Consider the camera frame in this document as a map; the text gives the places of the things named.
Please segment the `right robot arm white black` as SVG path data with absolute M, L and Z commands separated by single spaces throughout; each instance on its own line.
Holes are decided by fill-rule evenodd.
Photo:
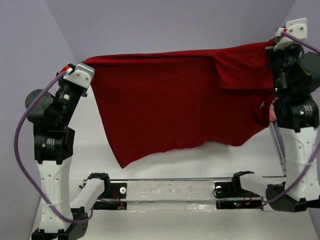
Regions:
M 320 206 L 320 184 L 316 138 L 320 114 L 312 93 L 320 87 L 320 55 L 305 53 L 302 45 L 266 48 L 268 67 L 272 70 L 276 100 L 276 121 L 284 145 L 286 179 L 268 181 L 252 171 L 233 175 L 230 190 L 235 196 L 251 192 L 261 196 L 280 212 L 302 212 Z

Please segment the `dark red t shirt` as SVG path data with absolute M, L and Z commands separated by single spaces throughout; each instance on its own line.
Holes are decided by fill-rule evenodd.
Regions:
M 238 147 L 267 128 L 275 99 L 271 45 L 86 59 L 95 69 L 91 87 L 118 164 L 209 141 Z

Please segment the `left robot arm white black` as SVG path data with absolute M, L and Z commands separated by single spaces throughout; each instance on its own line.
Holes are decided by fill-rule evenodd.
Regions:
M 91 81 L 58 81 L 52 95 L 37 89 L 25 99 L 26 116 L 33 124 L 34 159 L 41 178 L 41 219 L 33 240 L 78 240 L 88 228 L 96 200 L 110 194 L 107 173 L 92 173 L 81 192 L 70 201 L 69 174 L 75 131 L 68 125 Z

